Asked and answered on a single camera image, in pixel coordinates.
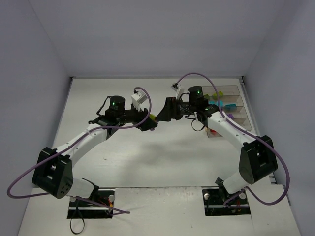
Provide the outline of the green rounded lego brick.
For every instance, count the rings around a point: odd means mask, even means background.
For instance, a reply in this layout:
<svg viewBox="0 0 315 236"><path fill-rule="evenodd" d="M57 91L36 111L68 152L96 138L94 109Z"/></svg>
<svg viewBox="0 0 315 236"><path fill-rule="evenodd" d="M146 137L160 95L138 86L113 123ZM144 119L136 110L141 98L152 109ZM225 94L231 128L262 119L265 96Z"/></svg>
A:
<svg viewBox="0 0 315 236"><path fill-rule="evenodd" d="M157 121L156 116L153 114L149 114L149 118L152 119L153 121Z"/></svg>

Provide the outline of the teal lego base brick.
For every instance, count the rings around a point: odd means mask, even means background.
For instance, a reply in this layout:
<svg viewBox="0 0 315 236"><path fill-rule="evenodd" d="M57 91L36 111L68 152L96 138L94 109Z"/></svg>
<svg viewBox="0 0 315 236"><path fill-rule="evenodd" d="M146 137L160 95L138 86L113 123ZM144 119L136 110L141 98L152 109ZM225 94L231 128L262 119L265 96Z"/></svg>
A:
<svg viewBox="0 0 315 236"><path fill-rule="evenodd" d="M227 112L234 112L237 110L237 105L236 104L227 104L227 105L225 105L224 109Z"/></svg>

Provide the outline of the red rounded lego brick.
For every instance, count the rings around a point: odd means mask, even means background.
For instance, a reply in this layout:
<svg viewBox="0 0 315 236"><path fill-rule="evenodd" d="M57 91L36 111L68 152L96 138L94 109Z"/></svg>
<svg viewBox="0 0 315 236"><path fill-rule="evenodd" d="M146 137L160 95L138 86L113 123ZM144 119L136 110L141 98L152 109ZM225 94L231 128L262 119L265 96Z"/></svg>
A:
<svg viewBox="0 0 315 236"><path fill-rule="evenodd" d="M217 135L217 132L215 130L210 129L209 134L215 136Z"/></svg>

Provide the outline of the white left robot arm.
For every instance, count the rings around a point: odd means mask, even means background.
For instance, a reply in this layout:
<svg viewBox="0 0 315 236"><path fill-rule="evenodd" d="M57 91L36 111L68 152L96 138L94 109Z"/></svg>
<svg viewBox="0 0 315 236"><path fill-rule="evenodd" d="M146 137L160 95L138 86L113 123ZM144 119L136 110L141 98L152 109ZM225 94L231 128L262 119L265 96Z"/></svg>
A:
<svg viewBox="0 0 315 236"><path fill-rule="evenodd" d="M125 99L121 96L108 97L109 108L97 118L90 120L88 127L66 144L55 148L44 148L37 161L32 182L57 199L65 196L92 198L98 186L90 180L73 177L73 167L90 150L107 141L119 129L136 127L141 131L153 130L157 123L149 115L150 109L142 109L141 104L150 100L149 96L137 92L132 95L131 108L125 109Z"/></svg>

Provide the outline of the teal rounded lego brick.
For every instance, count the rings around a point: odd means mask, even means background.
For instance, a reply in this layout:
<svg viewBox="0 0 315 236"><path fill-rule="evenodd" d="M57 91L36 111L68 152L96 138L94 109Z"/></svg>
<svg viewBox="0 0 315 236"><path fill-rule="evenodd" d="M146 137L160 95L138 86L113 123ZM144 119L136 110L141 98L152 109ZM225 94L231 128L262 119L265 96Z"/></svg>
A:
<svg viewBox="0 0 315 236"><path fill-rule="evenodd" d="M208 104L209 104L209 105L221 106L221 107L224 106L224 102L221 101L221 100L220 100L219 102L218 102L218 101L209 101Z"/></svg>

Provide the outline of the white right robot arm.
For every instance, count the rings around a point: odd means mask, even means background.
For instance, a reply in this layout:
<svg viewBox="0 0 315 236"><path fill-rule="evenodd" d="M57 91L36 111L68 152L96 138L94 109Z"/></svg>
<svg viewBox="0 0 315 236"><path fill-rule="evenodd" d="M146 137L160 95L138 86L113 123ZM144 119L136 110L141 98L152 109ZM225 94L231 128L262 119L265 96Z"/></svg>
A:
<svg viewBox="0 0 315 236"><path fill-rule="evenodd" d="M176 96L166 98L163 109L156 117L157 121L170 122L192 115L203 126L219 133L240 153L238 170L217 183L226 193L234 194L277 170L276 156L270 150L273 147L271 138L244 133L243 128L221 112L218 105L209 104L201 86L188 88L188 101L182 100L184 89L177 83L172 85L172 89Z"/></svg>

